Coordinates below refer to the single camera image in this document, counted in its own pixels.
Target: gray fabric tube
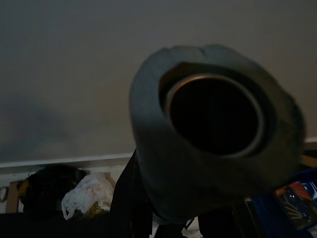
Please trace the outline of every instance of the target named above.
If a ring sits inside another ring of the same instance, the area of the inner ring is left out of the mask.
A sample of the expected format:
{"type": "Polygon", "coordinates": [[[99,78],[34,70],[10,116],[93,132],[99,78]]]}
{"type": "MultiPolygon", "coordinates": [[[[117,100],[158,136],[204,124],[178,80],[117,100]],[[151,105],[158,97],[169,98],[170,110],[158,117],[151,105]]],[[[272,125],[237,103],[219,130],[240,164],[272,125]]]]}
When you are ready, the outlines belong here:
{"type": "Polygon", "coordinates": [[[299,108],[276,80],[220,45],[173,47],[151,55],[131,86],[130,115],[144,186],[158,214],[174,223],[284,183],[299,164],[305,136],[299,108]],[[167,89],[200,73],[236,80],[257,98],[265,136],[256,151],[220,156],[194,145],[171,124],[163,108],[167,89]]]}

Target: gray wall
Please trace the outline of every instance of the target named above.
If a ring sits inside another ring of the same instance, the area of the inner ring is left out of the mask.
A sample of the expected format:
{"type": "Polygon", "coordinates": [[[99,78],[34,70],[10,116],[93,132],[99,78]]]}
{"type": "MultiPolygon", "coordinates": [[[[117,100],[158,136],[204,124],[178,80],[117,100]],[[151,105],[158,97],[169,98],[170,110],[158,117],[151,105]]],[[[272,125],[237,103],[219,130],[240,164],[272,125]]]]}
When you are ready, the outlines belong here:
{"type": "Polygon", "coordinates": [[[266,67],[317,136],[315,0],[0,0],[0,162],[132,152],[152,52],[221,43],[266,67]]]}

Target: white baseboard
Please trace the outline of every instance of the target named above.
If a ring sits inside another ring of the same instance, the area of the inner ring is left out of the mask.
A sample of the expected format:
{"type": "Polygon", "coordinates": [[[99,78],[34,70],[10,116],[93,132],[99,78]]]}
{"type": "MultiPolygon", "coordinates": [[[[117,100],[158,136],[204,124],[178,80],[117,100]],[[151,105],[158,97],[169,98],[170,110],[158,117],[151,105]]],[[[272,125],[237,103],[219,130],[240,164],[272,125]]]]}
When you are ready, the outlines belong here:
{"type": "Polygon", "coordinates": [[[305,140],[306,143],[317,142],[317,137],[310,137],[305,140]]]}
{"type": "Polygon", "coordinates": [[[65,158],[65,159],[53,159],[53,160],[36,160],[36,161],[19,161],[11,163],[0,163],[0,178],[2,175],[8,174],[20,174],[34,173],[45,166],[54,164],[63,164],[74,166],[77,168],[113,168],[117,166],[125,166],[132,153],[114,154],[114,155],[102,155],[91,157],[79,157],[79,158],[65,158]]]}

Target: packaging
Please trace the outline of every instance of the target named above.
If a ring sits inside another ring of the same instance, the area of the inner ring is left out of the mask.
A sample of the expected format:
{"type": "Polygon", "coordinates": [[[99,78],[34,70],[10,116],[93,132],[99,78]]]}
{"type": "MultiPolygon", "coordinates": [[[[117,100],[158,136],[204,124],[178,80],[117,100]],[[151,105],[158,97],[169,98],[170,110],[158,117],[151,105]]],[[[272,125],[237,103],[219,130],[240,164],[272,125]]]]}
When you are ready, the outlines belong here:
{"type": "Polygon", "coordinates": [[[312,197],[315,205],[317,205],[317,187],[316,187],[316,182],[312,181],[312,182],[302,183],[302,186],[306,189],[306,191],[312,197]]]}
{"type": "Polygon", "coordinates": [[[317,222],[317,207],[300,182],[277,189],[275,195],[297,230],[317,222]]]}

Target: clutter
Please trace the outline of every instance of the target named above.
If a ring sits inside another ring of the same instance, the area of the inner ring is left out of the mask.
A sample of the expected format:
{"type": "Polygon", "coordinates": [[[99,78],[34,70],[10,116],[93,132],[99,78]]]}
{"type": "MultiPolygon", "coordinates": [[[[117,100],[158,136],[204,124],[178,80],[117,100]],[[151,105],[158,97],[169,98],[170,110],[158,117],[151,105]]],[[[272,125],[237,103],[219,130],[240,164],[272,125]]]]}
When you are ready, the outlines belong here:
{"type": "Polygon", "coordinates": [[[84,214],[84,218],[93,218],[95,215],[101,215],[101,214],[105,214],[108,213],[109,210],[104,210],[102,209],[99,205],[98,202],[95,202],[90,208],[89,210],[84,214]]]}
{"type": "Polygon", "coordinates": [[[45,214],[60,210],[60,202],[86,175],[83,170],[53,165],[45,167],[20,182],[18,197],[24,205],[23,212],[45,214]]]}
{"type": "Polygon", "coordinates": [[[6,201],[8,197],[9,188],[8,187],[0,187],[0,203],[6,201]]]}
{"type": "Polygon", "coordinates": [[[76,210],[86,214],[96,202],[101,209],[109,211],[112,196],[113,188],[103,173],[87,175],[63,198],[61,207],[64,218],[72,218],[76,210]]]}
{"type": "Polygon", "coordinates": [[[199,231],[198,217],[192,219],[186,224],[182,231],[183,237],[185,238],[202,238],[202,234],[199,231]]]}

